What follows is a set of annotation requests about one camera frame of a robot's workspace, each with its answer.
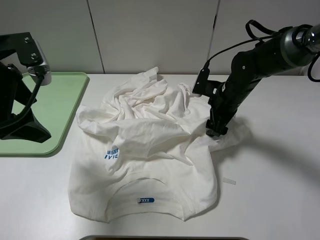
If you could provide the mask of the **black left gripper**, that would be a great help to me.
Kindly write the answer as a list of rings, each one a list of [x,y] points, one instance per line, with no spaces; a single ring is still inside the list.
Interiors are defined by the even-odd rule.
[[[44,143],[52,137],[32,111],[43,80],[44,77],[40,75],[31,91],[24,83],[21,72],[13,64],[0,64],[1,140]]]

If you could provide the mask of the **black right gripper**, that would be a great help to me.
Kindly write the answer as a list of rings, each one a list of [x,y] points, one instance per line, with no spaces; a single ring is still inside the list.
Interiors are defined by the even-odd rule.
[[[237,109],[227,99],[223,93],[224,82],[208,80],[205,87],[205,93],[208,94],[210,105],[210,117],[206,123],[206,134],[209,137],[224,136],[228,132],[227,124],[236,114]]]

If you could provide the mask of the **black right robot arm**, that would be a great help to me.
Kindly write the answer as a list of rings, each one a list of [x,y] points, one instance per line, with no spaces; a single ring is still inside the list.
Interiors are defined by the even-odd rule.
[[[302,24],[278,31],[265,28],[255,20],[246,23],[247,34],[256,45],[237,53],[225,82],[213,81],[210,118],[206,134],[220,137],[240,104],[263,79],[298,67],[313,66],[320,57],[320,26]]]

